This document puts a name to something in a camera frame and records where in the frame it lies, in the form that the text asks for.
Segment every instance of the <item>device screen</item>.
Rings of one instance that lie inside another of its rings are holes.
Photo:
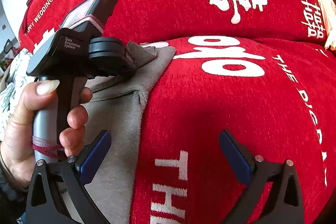
[[[67,28],[73,23],[87,16],[87,13],[89,12],[95,1],[96,0],[87,0],[86,2],[75,8],[73,11],[71,11],[63,21],[61,28]]]

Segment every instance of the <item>black strap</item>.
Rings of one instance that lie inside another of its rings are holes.
[[[155,47],[142,47],[136,43],[129,42],[126,48],[130,51],[130,53],[132,54],[134,58],[134,64],[135,64],[136,70],[152,62],[158,57],[158,53]],[[125,77],[121,75],[118,75],[116,77],[113,77],[107,80],[106,82],[93,86],[91,89],[92,89],[92,92],[98,92],[101,90],[108,89],[126,80],[128,79],[126,79]]]

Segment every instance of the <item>white blanket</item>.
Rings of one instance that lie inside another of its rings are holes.
[[[318,0],[325,31],[327,33],[327,41],[324,47],[328,49],[331,46],[331,50],[336,49],[336,5],[333,0]]]
[[[27,76],[29,60],[33,55],[27,50],[22,49],[21,52],[14,58],[8,79],[6,81],[6,89],[0,93],[0,140],[3,140],[5,129],[9,118],[17,106],[21,93],[25,86],[34,82],[35,77]]]

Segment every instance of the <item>sleeve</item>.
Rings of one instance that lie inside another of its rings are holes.
[[[11,223],[19,218],[26,209],[27,193],[11,187],[4,174],[4,167],[0,164],[0,220],[1,223]]]

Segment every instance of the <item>metal screw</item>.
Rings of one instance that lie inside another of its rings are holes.
[[[286,164],[287,164],[288,166],[293,166],[293,165],[294,165],[294,163],[293,163],[292,160],[286,160]]]
[[[38,160],[36,163],[37,166],[41,166],[43,164],[44,164],[44,160]]]
[[[76,160],[76,156],[69,156],[68,158],[67,158],[67,162],[74,162]]]
[[[264,157],[262,155],[256,155],[254,158],[258,162],[263,162],[264,161]]]

